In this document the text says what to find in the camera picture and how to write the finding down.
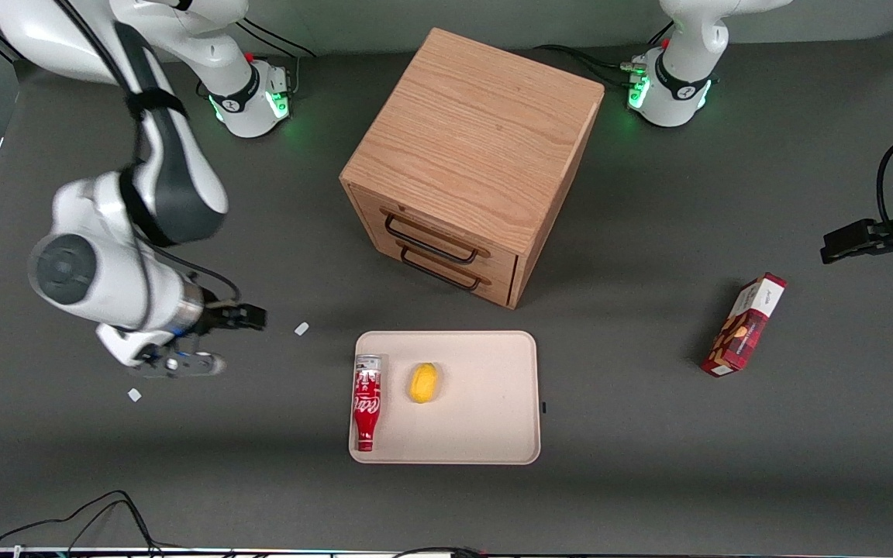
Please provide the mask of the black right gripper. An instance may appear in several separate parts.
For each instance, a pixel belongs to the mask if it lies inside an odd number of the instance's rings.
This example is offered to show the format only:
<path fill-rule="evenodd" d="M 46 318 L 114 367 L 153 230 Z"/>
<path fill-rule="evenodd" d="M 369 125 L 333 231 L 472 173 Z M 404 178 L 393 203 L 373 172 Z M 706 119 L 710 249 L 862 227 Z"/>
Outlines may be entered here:
<path fill-rule="evenodd" d="M 181 332 L 185 336 L 204 336 L 212 331 L 263 331 L 266 326 L 267 312 L 265 308 L 253 305 L 241 305 L 237 301 L 207 301 L 195 324 Z"/>

